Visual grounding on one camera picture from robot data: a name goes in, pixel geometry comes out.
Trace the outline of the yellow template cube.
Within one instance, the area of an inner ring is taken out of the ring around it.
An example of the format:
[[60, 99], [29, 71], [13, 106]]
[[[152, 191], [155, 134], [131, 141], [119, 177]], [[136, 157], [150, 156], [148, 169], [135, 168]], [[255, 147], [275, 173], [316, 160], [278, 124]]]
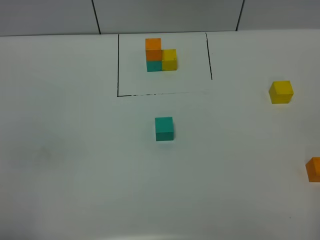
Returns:
[[176, 49], [162, 50], [162, 71], [176, 71], [178, 69]]

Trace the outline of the teal template cube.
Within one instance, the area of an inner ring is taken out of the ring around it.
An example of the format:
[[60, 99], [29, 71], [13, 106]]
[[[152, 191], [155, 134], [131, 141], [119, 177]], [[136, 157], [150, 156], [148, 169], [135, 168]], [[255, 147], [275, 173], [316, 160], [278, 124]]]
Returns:
[[147, 72], [161, 72], [163, 70], [162, 61], [146, 61]]

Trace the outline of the orange template cube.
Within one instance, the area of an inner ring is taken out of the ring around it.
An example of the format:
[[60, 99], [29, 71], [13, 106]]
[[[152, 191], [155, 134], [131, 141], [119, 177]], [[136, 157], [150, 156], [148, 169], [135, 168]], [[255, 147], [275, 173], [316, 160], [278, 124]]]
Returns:
[[162, 41], [161, 38], [145, 39], [145, 55], [147, 61], [162, 60]]

